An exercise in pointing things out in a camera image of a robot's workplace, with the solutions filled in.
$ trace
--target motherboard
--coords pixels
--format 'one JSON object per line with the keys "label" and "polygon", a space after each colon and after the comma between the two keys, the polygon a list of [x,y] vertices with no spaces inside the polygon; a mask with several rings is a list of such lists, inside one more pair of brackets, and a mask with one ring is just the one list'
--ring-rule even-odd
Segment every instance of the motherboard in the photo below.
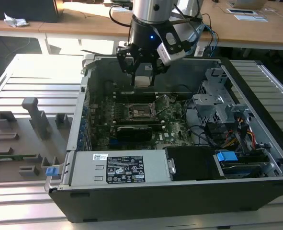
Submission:
{"label": "motherboard", "polygon": [[185,123],[186,100],[174,94],[118,93],[89,105],[92,150],[161,150],[193,145]]}

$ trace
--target power supply label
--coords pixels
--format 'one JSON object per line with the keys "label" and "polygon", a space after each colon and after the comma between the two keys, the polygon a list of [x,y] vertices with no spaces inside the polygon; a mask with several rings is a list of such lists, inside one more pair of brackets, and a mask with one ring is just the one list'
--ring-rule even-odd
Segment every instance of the power supply label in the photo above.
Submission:
{"label": "power supply label", "polygon": [[146,182],[143,157],[108,157],[106,182],[109,184]]}

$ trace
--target dark floor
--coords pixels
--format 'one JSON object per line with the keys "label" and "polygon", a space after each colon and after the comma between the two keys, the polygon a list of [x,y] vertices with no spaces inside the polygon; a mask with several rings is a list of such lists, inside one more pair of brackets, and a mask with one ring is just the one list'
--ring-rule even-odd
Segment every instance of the dark floor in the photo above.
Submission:
{"label": "dark floor", "polygon": [[[61,50],[55,46],[51,46],[51,49],[53,54],[58,54]],[[260,60],[283,84],[283,51],[254,49],[248,58],[243,58],[243,52],[244,49],[239,48],[219,48],[215,51],[214,56],[228,57],[229,59]],[[34,38],[0,37],[0,76],[16,53],[41,54],[38,40]]]}

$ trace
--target desk leg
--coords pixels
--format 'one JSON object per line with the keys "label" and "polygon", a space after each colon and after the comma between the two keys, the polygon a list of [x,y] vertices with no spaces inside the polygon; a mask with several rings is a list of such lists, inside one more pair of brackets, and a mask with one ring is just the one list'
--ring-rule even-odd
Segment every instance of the desk leg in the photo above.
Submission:
{"label": "desk leg", "polygon": [[247,58],[249,56],[250,52],[251,52],[251,49],[246,48],[245,52],[243,53],[243,57]]}
{"label": "desk leg", "polygon": [[119,46],[119,41],[114,41],[113,42],[113,52],[112,54],[116,54],[117,53],[117,47]]}
{"label": "desk leg", "polygon": [[204,51],[205,51],[205,47],[198,43],[197,48],[195,49],[194,56],[195,57],[203,57]]}
{"label": "desk leg", "polygon": [[42,54],[52,54],[51,47],[46,38],[38,38]]}

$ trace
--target crumpled paper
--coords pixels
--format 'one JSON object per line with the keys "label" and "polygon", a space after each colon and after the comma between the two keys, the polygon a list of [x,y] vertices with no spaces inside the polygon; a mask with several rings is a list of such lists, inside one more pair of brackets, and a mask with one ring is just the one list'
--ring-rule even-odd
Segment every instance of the crumpled paper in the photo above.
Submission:
{"label": "crumpled paper", "polygon": [[4,16],[5,16],[4,22],[9,26],[17,27],[17,26],[28,25],[25,19],[15,19],[10,16],[7,16],[5,13]]}

